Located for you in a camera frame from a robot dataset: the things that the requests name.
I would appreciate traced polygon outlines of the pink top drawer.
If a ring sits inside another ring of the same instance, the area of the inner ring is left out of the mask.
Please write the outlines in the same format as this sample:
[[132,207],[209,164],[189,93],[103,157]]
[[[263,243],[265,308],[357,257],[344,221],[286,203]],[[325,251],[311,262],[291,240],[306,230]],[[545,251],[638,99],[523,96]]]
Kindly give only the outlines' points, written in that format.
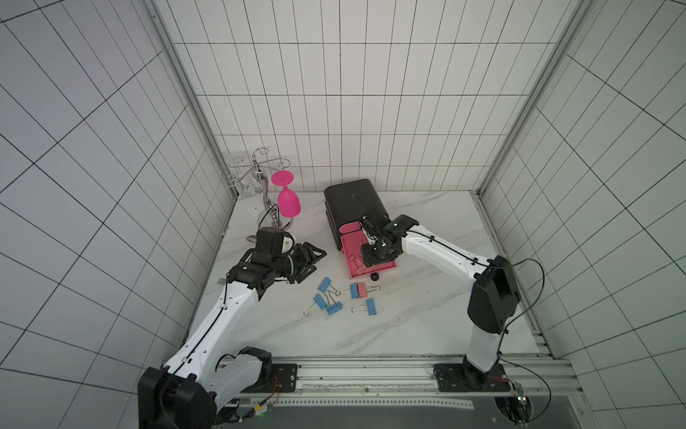
[[345,223],[344,225],[341,225],[339,227],[339,233],[341,235],[346,235],[349,233],[354,233],[354,232],[365,232],[366,229],[364,228],[364,221],[363,219],[360,220],[355,220],[350,223]]

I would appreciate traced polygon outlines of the pink binder clip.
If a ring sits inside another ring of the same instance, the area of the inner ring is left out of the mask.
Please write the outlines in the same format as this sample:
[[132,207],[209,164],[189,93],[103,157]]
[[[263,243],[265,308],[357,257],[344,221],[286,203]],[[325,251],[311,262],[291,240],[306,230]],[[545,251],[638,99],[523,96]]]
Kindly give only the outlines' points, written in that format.
[[351,256],[349,262],[351,270],[355,273],[364,273],[367,269],[364,262],[357,255]]
[[365,283],[359,282],[357,284],[357,290],[359,298],[366,300],[371,293],[380,291],[381,288],[379,285],[367,286]]

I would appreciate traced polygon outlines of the pink binder clip bottom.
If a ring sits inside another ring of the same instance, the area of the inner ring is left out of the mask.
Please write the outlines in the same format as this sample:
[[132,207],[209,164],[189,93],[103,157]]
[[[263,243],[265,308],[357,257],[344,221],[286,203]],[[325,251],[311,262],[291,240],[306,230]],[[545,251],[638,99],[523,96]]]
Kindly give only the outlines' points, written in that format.
[[364,262],[357,255],[351,256],[349,262],[351,270],[355,273],[364,273],[367,269]]

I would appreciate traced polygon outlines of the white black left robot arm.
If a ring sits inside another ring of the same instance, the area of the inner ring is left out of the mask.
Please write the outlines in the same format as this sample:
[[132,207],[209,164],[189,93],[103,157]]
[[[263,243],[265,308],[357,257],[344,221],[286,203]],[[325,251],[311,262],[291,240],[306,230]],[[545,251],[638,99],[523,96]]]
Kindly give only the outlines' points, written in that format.
[[212,428],[236,418],[243,391],[277,389],[272,355],[246,347],[226,353],[241,320],[277,282],[303,282],[326,256],[309,242],[298,243],[289,232],[264,227],[225,279],[220,297],[175,355],[139,378],[138,419],[141,428]]

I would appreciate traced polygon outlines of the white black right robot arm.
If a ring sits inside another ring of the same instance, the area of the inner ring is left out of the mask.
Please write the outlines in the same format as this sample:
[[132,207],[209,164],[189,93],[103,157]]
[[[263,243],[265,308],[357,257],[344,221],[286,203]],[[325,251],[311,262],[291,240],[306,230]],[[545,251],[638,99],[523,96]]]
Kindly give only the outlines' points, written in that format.
[[390,219],[370,211],[360,220],[370,240],[362,246],[367,267],[410,255],[434,266],[469,293],[466,308],[473,330],[463,360],[464,373],[485,378],[499,363],[503,337],[521,302],[513,264],[502,256],[482,257],[430,232],[402,214]]

